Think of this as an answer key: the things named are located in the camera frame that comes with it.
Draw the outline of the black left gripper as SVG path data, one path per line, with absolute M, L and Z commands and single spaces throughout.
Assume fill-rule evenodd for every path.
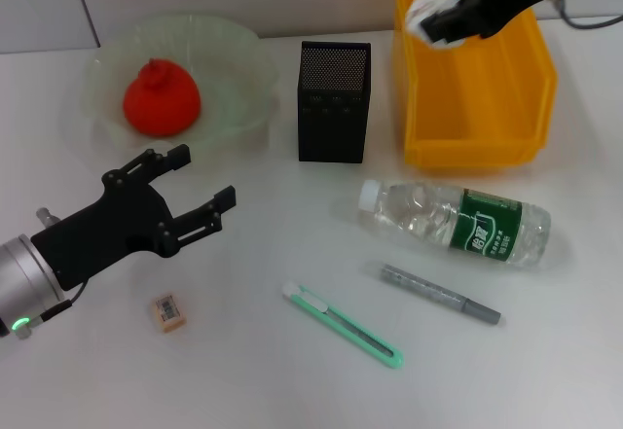
M 33 235 L 31 242 L 63 289 L 72 289 L 126 256 L 147 251 L 163 258 L 222 230 L 222 215 L 237 205 L 229 186 L 209 202 L 172 217 L 150 186 L 191 162 L 181 144 L 165 155 L 147 149 L 102 177 L 103 195 L 93 204 Z

